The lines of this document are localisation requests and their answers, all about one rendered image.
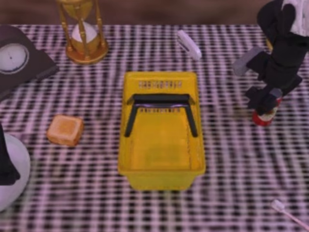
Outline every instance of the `yellow object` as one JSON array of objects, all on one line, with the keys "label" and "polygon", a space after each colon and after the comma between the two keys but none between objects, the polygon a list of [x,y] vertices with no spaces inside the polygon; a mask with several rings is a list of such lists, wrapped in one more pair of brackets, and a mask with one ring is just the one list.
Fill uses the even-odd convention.
[{"label": "yellow object", "polygon": [[[67,40],[67,56],[78,64],[93,64],[103,59],[108,53],[109,46],[103,35],[98,0],[56,0],[56,2]],[[94,26],[85,22],[93,6],[98,32]],[[69,32],[65,13],[78,22],[72,35]]]},{"label": "yellow object", "polygon": [[273,46],[272,46],[272,44],[270,43],[270,41],[269,41],[268,39],[266,39],[266,45],[267,45],[268,49],[269,49],[270,51],[272,51]]},{"label": "yellow object", "polygon": [[[132,96],[190,96],[197,136],[187,111],[177,104],[146,102],[138,108],[130,135]],[[124,81],[118,171],[138,190],[184,190],[206,169],[197,76],[193,72],[127,72]]]}]

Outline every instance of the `plaid surface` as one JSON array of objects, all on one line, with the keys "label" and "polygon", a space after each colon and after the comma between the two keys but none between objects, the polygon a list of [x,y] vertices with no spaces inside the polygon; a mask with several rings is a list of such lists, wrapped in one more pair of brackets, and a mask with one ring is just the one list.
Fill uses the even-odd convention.
[{"label": "plaid surface", "polygon": [[[1,232],[282,232],[301,231],[269,203],[279,198],[309,222],[309,62],[304,81],[280,105],[268,128],[251,122],[245,91],[258,85],[231,64],[252,46],[265,47],[256,26],[105,26],[110,52],[100,63],[66,58],[60,26],[20,26],[59,65],[41,83],[17,88],[0,103],[7,133],[31,155],[27,189],[0,214]],[[191,60],[175,43],[184,29],[201,48]],[[136,192],[118,175],[123,76],[126,71],[195,71],[207,173],[184,192]],[[50,144],[55,114],[80,116],[76,148]]]}]

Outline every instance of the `toothbrush head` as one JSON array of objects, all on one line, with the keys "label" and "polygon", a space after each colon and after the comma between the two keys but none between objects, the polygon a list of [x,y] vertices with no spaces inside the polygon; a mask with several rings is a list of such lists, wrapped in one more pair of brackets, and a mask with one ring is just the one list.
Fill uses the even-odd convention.
[{"label": "toothbrush head", "polygon": [[274,210],[276,210],[279,213],[282,213],[285,210],[284,204],[277,199],[274,199],[270,205]]}]

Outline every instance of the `yellow bin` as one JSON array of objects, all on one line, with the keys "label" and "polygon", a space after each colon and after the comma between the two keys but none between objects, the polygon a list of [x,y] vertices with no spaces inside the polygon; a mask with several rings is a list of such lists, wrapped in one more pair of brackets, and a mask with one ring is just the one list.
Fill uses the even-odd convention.
[{"label": "yellow bin", "polygon": [[194,72],[127,72],[118,171],[136,190],[185,190],[206,169]]}]

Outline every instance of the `checkered pattern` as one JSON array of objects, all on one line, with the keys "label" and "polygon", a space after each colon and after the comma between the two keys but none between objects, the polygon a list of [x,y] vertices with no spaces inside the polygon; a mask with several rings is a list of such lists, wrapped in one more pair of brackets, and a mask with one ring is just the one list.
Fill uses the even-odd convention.
[{"label": "checkered pattern", "polygon": [[[57,75],[17,88],[0,103],[7,133],[31,155],[27,189],[0,214],[1,232],[282,232],[298,225],[270,208],[274,198],[309,223],[309,62],[304,81],[280,105],[268,128],[251,122],[245,91],[258,86],[231,64],[265,46],[256,26],[105,26],[110,52],[80,66],[65,55],[60,26],[20,26],[59,65]],[[191,60],[175,43],[185,30],[203,58]],[[207,172],[183,192],[136,192],[117,172],[123,77],[126,71],[195,71]],[[80,116],[76,148],[50,144],[55,114]]]}]

